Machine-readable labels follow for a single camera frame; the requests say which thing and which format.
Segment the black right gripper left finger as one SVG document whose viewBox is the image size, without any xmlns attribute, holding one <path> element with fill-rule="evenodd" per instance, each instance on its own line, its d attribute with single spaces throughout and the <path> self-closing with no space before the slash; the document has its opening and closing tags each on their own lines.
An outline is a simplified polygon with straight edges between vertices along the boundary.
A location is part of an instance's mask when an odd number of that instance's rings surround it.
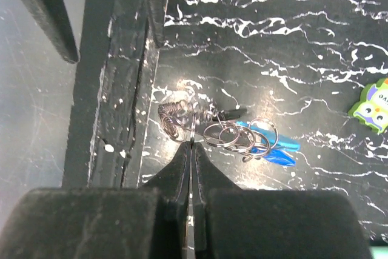
<svg viewBox="0 0 388 259">
<path fill-rule="evenodd" d="M 137 189 L 27 192 L 1 232 L 2 258 L 185 258 L 190 145 Z"/>
</svg>

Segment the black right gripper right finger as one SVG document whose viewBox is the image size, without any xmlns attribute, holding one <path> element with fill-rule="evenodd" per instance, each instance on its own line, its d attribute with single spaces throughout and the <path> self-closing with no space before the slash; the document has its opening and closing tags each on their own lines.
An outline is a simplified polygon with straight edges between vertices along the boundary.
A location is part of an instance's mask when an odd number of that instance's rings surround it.
<svg viewBox="0 0 388 259">
<path fill-rule="evenodd" d="M 371 258 L 349 200 L 326 190 L 244 190 L 196 143 L 196 258 Z"/>
</svg>

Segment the blue tagged key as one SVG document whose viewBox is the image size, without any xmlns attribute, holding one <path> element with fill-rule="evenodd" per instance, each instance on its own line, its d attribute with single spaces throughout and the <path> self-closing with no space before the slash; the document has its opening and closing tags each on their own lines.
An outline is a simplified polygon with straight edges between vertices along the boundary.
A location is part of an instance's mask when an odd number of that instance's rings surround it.
<svg viewBox="0 0 388 259">
<path fill-rule="evenodd" d="M 269 153 L 262 155 L 266 161 L 278 164 L 280 166 L 294 166 L 295 160 L 288 154 L 289 149 L 285 147 L 276 147 Z"/>
</svg>

